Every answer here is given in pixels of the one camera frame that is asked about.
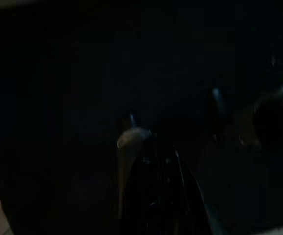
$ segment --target dark floor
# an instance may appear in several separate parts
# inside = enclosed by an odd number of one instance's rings
[[[15,235],[114,234],[115,119],[130,107],[181,136],[231,233],[283,224],[283,158],[213,151],[205,121],[212,86],[238,110],[283,83],[283,10],[208,4],[0,12],[0,197]]]

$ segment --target dark background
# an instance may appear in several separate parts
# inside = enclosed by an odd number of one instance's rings
[[[283,182],[266,191],[283,175],[279,158],[269,166],[210,150],[205,121],[210,87],[236,111],[281,83],[283,6],[52,1],[0,11],[0,197],[11,227],[115,234],[115,119],[131,107],[183,140],[206,203],[232,234],[283,225],[283,193],[272,193]]]

